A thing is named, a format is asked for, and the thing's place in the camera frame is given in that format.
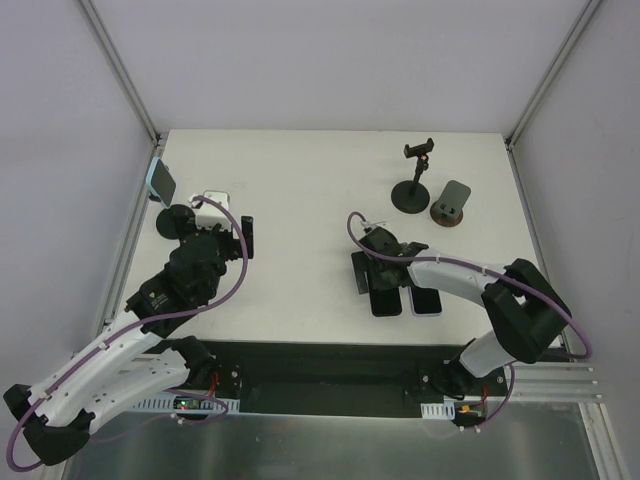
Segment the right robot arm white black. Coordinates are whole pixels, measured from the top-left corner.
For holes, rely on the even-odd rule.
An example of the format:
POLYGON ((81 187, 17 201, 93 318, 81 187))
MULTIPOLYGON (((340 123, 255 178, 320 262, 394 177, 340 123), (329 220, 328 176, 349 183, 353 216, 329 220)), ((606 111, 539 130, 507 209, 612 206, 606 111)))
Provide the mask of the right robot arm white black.
POLYGON ((381 226, 367 229, 361 238, 348 234, 364 254, 371 289, 436 290, 484 309, 490 330, 472 339, 441 375, 461 394, 476 392, 497 368, 536 363, 571 325, 568 307, 526 259, 482 265, 426 244, 401 243, 381 226))

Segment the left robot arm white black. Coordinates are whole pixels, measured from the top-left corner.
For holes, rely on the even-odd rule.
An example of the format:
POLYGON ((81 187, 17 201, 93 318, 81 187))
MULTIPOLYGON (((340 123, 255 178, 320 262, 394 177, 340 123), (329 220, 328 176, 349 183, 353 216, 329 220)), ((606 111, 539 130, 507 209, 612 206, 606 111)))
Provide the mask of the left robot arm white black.
POLYGON ((57 465, 144 398, 182 385, 191 389, 215 385, 221 368, 204 344, 194 336, 177 340, 170 336, 230 298, 216 296, 227 262, 252 259, 252 217, 231 224, 240 228, 239 237, 220 226, 184 235, 163 269, 144 282, 125 309, 72 360, 44 381, 15 384, 4 393, 17 421, 6 448, 13 471, 26 470, 14 459, 19 436, 39 465, 57 465), (165 340, 168 347, 149 365, 125 368, 165 340))

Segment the black round phone stand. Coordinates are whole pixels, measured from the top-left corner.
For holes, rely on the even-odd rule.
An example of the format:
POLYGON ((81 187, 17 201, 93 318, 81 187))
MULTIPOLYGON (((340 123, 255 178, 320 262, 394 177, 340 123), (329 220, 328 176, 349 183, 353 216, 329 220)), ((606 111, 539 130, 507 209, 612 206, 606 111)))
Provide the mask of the black round phone stand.
POLYGON ((195 213, 187 205, 173 204, 156 217, 156 230, 165 239, 182 241, 196 232, 195 213))

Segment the black phone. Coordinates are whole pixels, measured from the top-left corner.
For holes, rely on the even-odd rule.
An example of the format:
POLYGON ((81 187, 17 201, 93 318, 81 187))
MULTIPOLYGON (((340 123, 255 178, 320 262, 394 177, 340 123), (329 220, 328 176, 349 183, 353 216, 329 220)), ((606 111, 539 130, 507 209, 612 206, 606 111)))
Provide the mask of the black phone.
POLYGON ((398 288, 370 290, 369 301, 374 317, 396 317, 402 313, 402 301, 398 288))

